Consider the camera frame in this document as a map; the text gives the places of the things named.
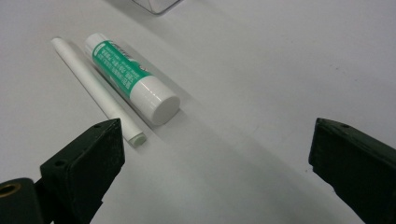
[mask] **screw hole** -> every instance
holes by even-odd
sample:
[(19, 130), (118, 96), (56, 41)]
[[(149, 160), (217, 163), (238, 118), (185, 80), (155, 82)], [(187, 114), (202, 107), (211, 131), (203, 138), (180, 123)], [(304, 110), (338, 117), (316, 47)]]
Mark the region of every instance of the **screw hole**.
[(66, 161), (56, 161), (55, 162), (55, 166), (60, 167), (60, 166), (64, 166), (66, 164)]
[(21, 184), (15, 183), (15, 184), (8, 184), (3, 187), (0, 187), (0, 198), (7, 197), (8, 195), (11, 195), (18, 190), (20, 190)]

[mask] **white surface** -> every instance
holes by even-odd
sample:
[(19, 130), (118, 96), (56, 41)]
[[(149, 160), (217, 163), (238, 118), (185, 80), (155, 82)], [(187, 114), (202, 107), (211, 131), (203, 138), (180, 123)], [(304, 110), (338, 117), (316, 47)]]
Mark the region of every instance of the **white surface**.
[(162, 127), (138, 120), (148, 141), (125, 145), (92, 223), (361, 223), (307, 158), (317, 117), (396, 147), (395, 1), (183, 0), (160, 17), (128, 0), (1, 1), (1, 182), (37, 180), (106, 119), (50, 45), (95, 32), (182, 105)]

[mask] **white cap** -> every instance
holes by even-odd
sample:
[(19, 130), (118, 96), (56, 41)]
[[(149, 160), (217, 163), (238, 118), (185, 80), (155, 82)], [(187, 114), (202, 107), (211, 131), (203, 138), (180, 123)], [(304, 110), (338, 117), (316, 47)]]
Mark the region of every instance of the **white cap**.
[[(102, 34), (90, 35), (87, 38), (85, 50), (90, 58), (94, 48), (105, 40), (108, 38)], [(176, 114), (180, 106), (180, 99), (155, 76), (143, 77), (136, 82), (130, 100), (143, 116), (155, 125), (165, 124)]]

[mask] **white chalk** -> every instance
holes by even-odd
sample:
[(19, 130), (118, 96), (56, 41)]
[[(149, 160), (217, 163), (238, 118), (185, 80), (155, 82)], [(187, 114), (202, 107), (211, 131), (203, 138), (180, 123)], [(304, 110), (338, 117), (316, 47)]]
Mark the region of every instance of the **white chalk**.
[(51, 40), (56, 52), (73, 71), (78, 80), (90, 94), (93, 100), (105, 112), (109, 119), (121, 120), (122, 135), (132, 146), (138, 147), (146, 141), (142, 130), (134, 123), (125, 110), (116, 102), (113, 96), (94, 76), (87, 65), (77, 56), (73, 49), (60, 37)]

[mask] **white cylinder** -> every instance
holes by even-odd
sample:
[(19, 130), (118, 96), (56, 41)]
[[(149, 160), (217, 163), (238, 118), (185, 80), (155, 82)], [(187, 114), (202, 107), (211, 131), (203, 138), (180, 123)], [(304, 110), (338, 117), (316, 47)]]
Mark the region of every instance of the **white cylinder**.
[(107, 37), (90, 35), (85, 51), (113, 88), (152, 124), (164, 124), (176, 114), (180, 99), (175, 93)]
[(116, 102), (111, 94), (101, 85), (85, 63), (80, 60), (73, 49), (60, 37), (51, 40), (53, 47), (59, 56), (69, 66), (85, 90), (91, 95), (93, 100), (105, 112), (109, 119), (121, 120), (122, 135), (132, 146), (138, 147), (146, 141), (146, 136), (142, 130), (134, 123), (124, 109)]

